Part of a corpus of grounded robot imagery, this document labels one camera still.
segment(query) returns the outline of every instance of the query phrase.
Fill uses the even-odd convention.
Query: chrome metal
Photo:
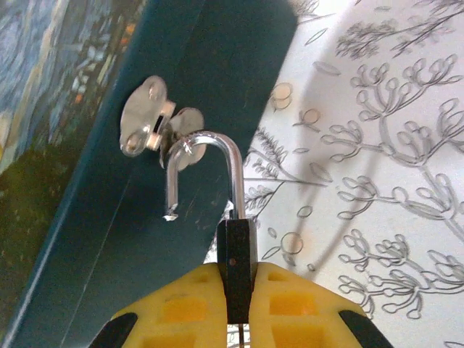
[[[162,143],[159,148],[159,163],[164,168],[165,158],[171,146],[184,136],[200,131],[204,127],[203,114],[193,107],[186,107],[171,118],[166,129],[162,133]],[[190,152],[186,152],[179,160],[179,170],[185,169],[188,165],[197,163],[203,158],[206,151],[206,145],[195,146]]]
[[[125,103],[121,117],[120,148],[129,157],[140,155],[149,147],[155,149],[160,139],[153,137],[154,127],[163,117],[158,128],[169,122],[175,104],[167,100],[167,88],[163,79],[158,76],[147,78]]]
[[[135,157],[145,149],[159,150],[159,163],[163,167],[170,147],[177,140],[204,127],[204,118],[199,110],[186,107],[173,117],[174,109],[175,103],[167,100],[164,80],[158,76],[147,78],[124,106],[120,124],[123,154]],[[179,170],[197,163],[205,151],[206,146],[203,145],[185,153],[179,160]]]
[[[186,151],[193,151],[195,146],[202,144],[213,145],[222,150],[225,155],[229,172],[229,199],[233,203],[231,217],[233,219],[245,218],[244,199],[244,173],[239,148],[228,136],[223,134],[200,130],[177,141],[171,147],[166,169],[166,221],[177,218],[175,209],[178,206],[178,164]]]

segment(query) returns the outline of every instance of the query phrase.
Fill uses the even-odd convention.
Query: plant illustration
[[[458,215],[464,214],[464,202],[458,199],[450,178],[443,173],[433,177],[427,167],[421,168],[421,171],[429,187],[419,187],[415,190],[420,201],[411,199],[411,195],[401,186],[394,187],[390,195],[383,196],[372,180],[364,175],[358,176],[356,180],[343,178],[342,182],[348,190],[337,192],[339,198],[345,202],[362,202],[363,206],[358,210],[340,212],[338,217],[351,220],[369,209],[374,202],[398,204],[422,218],[442,221],[464,242],[464,226],[457,221]]]
[[[361,298],[358,303],[370,318],[376,311],[378,300],[386,302],[381,306],[384,312],[393,314],[405,310],[409,319],[419,319],[427,294],[464,292],[464,265],[452,255],[429,250],[427,254],[434,262],[435,269],[427,270],[411,259],[409,245],[401,234],[397,234],[393,241],[385,239],[376,244],[375,250],[356,229],[343,241],[355,255],[340,254],[339,259],[354,265],[359,273],[368,273],[368,285],[348,275],[341,275],[339,290]],[[370,274],[368,268],[371,262],[390,269],[388,276]]]
[[[349,151],[335,154],[331,159],[334,162],[343,162],[361,150],[368,150],[382,152],[408,167],[420,167],[445,144],[464,152],[464,141],[458,139],[464,131],[464,111],[457,111],[458,99],[449,99],[439,107],[436,123],[436,133],[440,136],[438,142],[433,141],[430,128],[419,126],[413,121],[405,123],[405,130],[397,133],[397,139],[408,153],[401,152],[395,146],[387,123],[389,117],[421,98],[430,87],[461,81],[463,77],[460,75],[450,76],[456,60],[455,55],[438,59],[428,68],[429,77],[424,78],[426,60],[419,59],[403,71],[403,77],[407,82],[401,86],[397,78],[386,81],[389,71],[387,63],[370,71],[365,65],[361,65],[357,71],[358,76],[351,79],[353,88],[362,88],[357,94],[357,103],[362,107],[359,119],[362,122],[378,120],[381,143],[366,144],[363,130],[355,121],[349,121],[347,126],[332,125],[329,128],[331,134],[324,135],[321,141],[328,145],[343,144]]]
[[[268,228],[268,234],[273,238],[277,239],[278,234],[274,228]],[[271,247],[266,253],[261,257],[261,260],[270,259],[272,256],[281,252],[282,258],[290,266],[296,266],[294,255],[299,254],[304,247],[303,239],[297,232],[288,232],[285,233],[280,241],[280,244],[277,246]]]
[[[416,7],[428,7],[426,18],[412,16],[406,28],[399,28],[395,20],[380,24],[357,22],[339,37],[336,54],[351,59],[371,57],[378,53],[379,42],[390,37],[397,38],[398,44],[391,50],[394,57],[410,53],[415,46],[423,46],[427,41],[438,42],[440,36],[453,32],[451,21],[464,13],[464,0],[422,0]]]
[[[319,38],[321,38],[326,33],[327,30],[328,28],[318,30],[310,38],[307,39],[304,45],[307,46],[307,45],[312,44],[313,42],[316,42]]]
[[[293,8],[294,14],[299,18],[299,25],[334,15],[334,13],[323,15],[316,14],[319,3],[319,0],[289,0],[289,4]]]
[[[464,347],[464,343],[451,342],[451,341],[446,341],[443,343],[446,348],[463,348]]]
[[[427,168],[428,161],[443,146],[451,146],[455,151],[464,153],[464,139],[460,136],[464,132],[464,111],[458,110],[458,100],[449,99],[442,103],[436,121],[436,135],[434,140],[432,130],[420,126],[416,122],[407,121],[404,130],[396,134],[397,146],[389,133],[387,120],[395,112],[411,105],[421,98],[432,86],[443,86],[460,81],[460,75],[450,75],[456,63],[456,56],[438,59],[424,73],[426,61],[419,59],[414,65],[403,71],[407,82],[401,86],[397,78],[386,80],[389,66],[387,63],[368,71],[365,65],[358,69],[358,76],[351,79],[353,88],[362,88],[357,95],[357,103],[362,107],[359,119],[362,122],[378,121],[381,142],[367,144],[360,124],[351,120],[344,125],[332,125],[321,138],[324,144],[341,144],[348,150],[334,154],[333,162],[343,162],[356,156],[361,150],[379,152],[393,159],[396,163],[410,168],[416,168],[425,178],[428,187],[419,187],[416,194],[422,202],[410,198],[409,193],[397,186],[391,190],[389,196],[382,196],[372,180],[366,176],[357,179],[344,178],[343,184],[347,190],[340,189],[338,196],[346,202],[362,202],[360,209],[343,211],[338,217],[351,220],[366,211],[374,202],[398,204],[407,211],[427,218],[438,220],[461,240],[464,241],[464,226],[456,218],[462,214],[464,204],[457,197],[451,180],[444,173],[433,176]]]
[[[320,111],[317,109],[309,109],[305,112],[300,111],[299,114],[299,122],[294,123],[293,126],[302,126],[312,130],[313,132],[319,133],[320,129],[315,125],[317,121],[320,119]]]
[[[321,74],[325,74],[327,76],[340,76],[341,71],[337,68],[334,67],[332,64],[329,64],[327,62],[321,62],[321,61],[316,61],[313,62],[312,66]]]
[[[252,167],[261,178],[245,178],[246,182],[258,182],[256,187],[250,187],[245,194],[245,208],[256,224],[260,225],[258,217],[267,207],[271,199],[284,184],[298,184],[303,186],[326,187],[331,183],[332,177],[327,170],[318,163],[310,163],[310,172],[317,182],[307,181],[290,174],[283,166],[289,152],[280,146],[278,140],[271,136],[265,128],[258,128],[254,141],[261,149],[251,147],[247,158],[255,158]],[[271,188],[264,184],[277,184]]]

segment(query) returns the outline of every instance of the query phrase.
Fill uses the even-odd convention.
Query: starry night painting
[[[0,0],[0,340],[146,0]]]

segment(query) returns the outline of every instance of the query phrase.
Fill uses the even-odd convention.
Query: metal shackle
[[[233,203],[232,219],[245,218],[244,172],[243,162],[237,145],[228,136],[199,130],[184,136],[170,148],[166,166],[166,221],[177,218],[175,209],[178,206],[178,163],[185,153],[192,153],[198,145],[213,145],[221,149],[225,155],[229,173],[229,199]]]

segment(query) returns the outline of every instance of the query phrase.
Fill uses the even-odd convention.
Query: floral wallpaper
[[[244,161],[260,260],[358,303],[395,347],[464,347],[464,1],[290,2]]]

